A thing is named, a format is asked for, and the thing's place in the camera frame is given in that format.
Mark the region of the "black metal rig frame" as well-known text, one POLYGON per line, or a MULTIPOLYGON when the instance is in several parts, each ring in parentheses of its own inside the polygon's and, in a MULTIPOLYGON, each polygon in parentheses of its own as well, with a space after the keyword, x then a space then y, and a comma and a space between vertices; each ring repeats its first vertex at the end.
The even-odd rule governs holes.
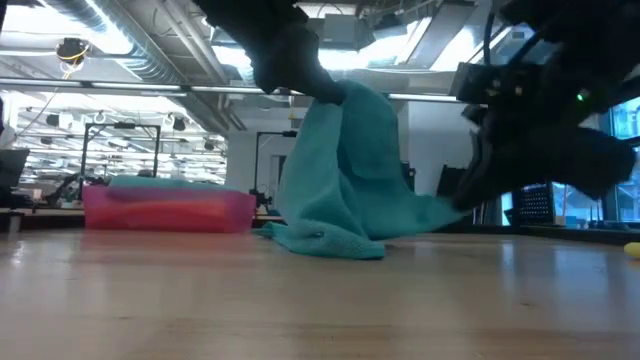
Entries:
POLYGON ((254 146, 253 188, 276 196, 284 162, 296 142, 297 131, 258 132, 254 146))
POLYGON ((80 172, 77 177, 79 190, 82 191, 85 183, 85 174, 86 174, 86 161, 88 156, 88 146, 89 143, 93 140, 93 138, 97 135, 100 135, 101 132, 106 128, 114 128, 120 130, 135 130, 137 128, 144 129, 154 129, 155 136, 152 137, 152 140, 155 142, 154 148, 154 158, 153 158, 153 171, 152 175, 154 177, 158 174, 158 160, 159 160, 159 150, 160 150, 160 138, 161 138, 161 127, 159 125, 144 125, 144 124, 136 124, 131 122, 116 122, 116 123, 86 123, 85 131, 83 137, 83 148, 81 152, 81 166, 80 172))

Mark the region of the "long ceiling light bar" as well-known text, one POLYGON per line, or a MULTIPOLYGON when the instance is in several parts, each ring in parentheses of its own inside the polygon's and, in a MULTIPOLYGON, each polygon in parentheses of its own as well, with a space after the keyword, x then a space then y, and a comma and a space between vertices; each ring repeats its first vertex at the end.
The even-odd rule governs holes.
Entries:
MULTIPOLYGON (((40 78, 16 78, 0 77, 0 89, 52 92, 56 89, 62 92, 134 92, 149 96, 178 96, 185 97, 187 93, 215 93, 234 95, 273 95, 273 96, 307 96, 303 93, 291 90, 278 89, 272 94, 266 94, 259 88, 241 86, 218 85, 175 85, 175 84, 151 84, 151 83, 123 83, 86 80, 59 80, 40 78)), ((430 103, 460 103, 453 96, 426 94, 426 93, 385 93, 389 100, 416 101, 430 103)))

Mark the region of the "pink plastic basket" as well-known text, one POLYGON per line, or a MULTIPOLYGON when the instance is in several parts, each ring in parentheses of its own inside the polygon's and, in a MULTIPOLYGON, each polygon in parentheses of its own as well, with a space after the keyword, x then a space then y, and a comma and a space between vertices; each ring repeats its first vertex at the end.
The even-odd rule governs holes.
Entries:
POLYGON ((243 233, 252 227, 255 197, 231 190, 86 186, 89 229, 243 233))

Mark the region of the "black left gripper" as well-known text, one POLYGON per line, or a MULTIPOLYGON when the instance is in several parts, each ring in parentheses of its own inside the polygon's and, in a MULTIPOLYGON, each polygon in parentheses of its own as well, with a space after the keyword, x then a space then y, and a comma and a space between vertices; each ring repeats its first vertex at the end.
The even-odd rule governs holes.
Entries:
POLYGON ((284 88, 340 105, 344 88, 320 64, 319 38, 305 24, 298 0, 192 0, 213 27, 224 30, 249 56, 264 93, 284 88))

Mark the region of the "dark grey box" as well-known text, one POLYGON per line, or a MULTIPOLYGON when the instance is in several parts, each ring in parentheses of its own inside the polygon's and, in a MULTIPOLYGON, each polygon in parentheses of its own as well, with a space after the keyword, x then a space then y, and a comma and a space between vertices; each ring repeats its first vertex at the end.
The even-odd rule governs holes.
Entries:
POLYGON ((0 187, 15 187, 24 170, 28 149, 0 149, 0 187))

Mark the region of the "silver ventilation duct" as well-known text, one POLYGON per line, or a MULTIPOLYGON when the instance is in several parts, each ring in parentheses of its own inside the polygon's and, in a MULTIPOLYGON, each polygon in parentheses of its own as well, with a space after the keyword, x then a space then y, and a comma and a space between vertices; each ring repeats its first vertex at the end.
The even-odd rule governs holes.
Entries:
MULTIPOLYGON (((152 40, 143 27, 129 14, 119 0, 39 0, 89 31, 91 42, 100 49, 122 55, 120 64, 151 84, 184 85, 187 77, 152 40)), ((189 93, 176 99, 178 105, 194 115, 206 130, 227 133, 243 130, 222 95, 209 97, 189 93)))

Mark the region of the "background wooden table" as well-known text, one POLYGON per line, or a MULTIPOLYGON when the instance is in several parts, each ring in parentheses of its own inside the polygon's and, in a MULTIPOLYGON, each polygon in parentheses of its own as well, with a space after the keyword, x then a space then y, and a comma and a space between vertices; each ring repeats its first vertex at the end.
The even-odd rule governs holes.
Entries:
MULTIPOLYGON (((33 209, 33 208, 0 208, 0 213, 22 213, 26 216, 75 216, 84 217, 82 209, 33 209)), ((255 215, 255 221, 283 221, 280 216, 255 215)))

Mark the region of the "black curtain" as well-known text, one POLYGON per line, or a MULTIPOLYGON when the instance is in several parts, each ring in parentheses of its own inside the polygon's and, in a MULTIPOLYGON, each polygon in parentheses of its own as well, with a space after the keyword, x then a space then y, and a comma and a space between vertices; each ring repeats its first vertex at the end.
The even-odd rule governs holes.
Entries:
POLYGON ((455 195, 459 183, 466 173, 466 168, 456 168, 444 165, 439 178, 436 195, 451 198, 455 195))

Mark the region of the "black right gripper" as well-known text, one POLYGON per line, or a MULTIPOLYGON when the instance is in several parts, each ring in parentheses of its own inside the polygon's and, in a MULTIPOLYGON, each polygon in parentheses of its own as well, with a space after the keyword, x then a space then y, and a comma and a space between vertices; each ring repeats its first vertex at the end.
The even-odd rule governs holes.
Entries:
MULTIPOLYGON (((464 117, 482 127, 577 125, 594 113, 640 96, 640 48, 581 55, 559 49, 545 63, 502 65, 501 92, 488 105, 465 104, 464 117)), ((557 182, 597 200, 631 178, 632 146, 578 126, 527 130, 492 143, 470 133, 473 155, 451 203, 467 211, 525 186, 557 182)))

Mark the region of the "black perforated panel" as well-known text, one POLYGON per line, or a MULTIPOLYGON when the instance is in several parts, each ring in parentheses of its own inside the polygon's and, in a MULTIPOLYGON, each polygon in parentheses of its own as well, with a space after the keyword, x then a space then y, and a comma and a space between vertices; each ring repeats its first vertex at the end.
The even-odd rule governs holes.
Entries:
POLYGON ((528 185, 512 193, 512 220, 516 226, 552 225, 555 204, 552 184, 528 185))

